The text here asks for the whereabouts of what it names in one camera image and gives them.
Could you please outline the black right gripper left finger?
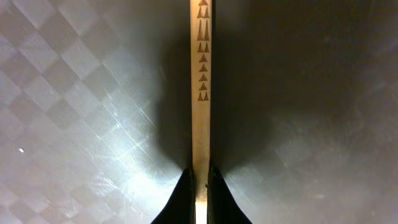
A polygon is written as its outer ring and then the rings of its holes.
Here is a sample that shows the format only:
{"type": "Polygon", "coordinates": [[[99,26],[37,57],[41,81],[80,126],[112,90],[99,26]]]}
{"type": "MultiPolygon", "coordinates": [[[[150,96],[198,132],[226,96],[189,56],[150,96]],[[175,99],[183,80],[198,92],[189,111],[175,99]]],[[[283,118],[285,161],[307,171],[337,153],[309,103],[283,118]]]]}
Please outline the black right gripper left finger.
{"type": "Polygon", "coordinates": [[[193,224],[195,184],[191,168],[183,170],[169,200],[151,224],[193,224]]]}

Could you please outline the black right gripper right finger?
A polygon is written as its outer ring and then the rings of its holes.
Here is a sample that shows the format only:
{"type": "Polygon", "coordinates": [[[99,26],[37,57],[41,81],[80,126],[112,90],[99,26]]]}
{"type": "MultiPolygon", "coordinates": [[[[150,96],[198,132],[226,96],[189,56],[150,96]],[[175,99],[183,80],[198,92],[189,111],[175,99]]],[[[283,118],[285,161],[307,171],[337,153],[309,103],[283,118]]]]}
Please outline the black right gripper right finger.
{"type": "Polygon", "coordinates": [[[208,174],[209,224],[251,224],[252,222],[239,208],[220,170],[211,166],[208,174]]]}

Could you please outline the wooden chopstick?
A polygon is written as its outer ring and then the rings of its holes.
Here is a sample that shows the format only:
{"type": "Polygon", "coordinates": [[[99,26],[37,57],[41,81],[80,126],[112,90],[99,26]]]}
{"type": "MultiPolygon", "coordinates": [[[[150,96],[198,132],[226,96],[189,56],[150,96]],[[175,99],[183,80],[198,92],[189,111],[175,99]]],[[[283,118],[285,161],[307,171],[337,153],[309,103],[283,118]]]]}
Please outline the wooden chopstick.
{"type": "Polygon", "coordinates": [[[192,156],[195,224],[207,224],[210,169],[212,1],[190,0],[192,156]]]}

